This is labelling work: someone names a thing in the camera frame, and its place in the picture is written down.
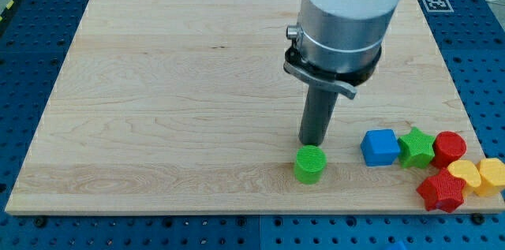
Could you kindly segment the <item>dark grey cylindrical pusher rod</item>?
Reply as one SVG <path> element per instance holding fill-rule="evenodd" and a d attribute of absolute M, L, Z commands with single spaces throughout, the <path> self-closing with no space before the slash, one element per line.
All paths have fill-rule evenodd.
<path fill-rule="evenodd" d="M 323 143 L 338 93 L 309 86 L 298 138 L 304 145 Z"/>

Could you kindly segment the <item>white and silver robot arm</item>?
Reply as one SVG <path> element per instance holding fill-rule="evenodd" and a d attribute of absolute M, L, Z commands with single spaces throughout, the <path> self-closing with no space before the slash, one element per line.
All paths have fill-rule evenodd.
<path fill-rule="evenodd" d="M 309 86 L 299 129 L 304 145 L 320 145 L 339 95 L 353 99 L 374 73 L 400 0 L 301 0 L 283 68 Z"/>

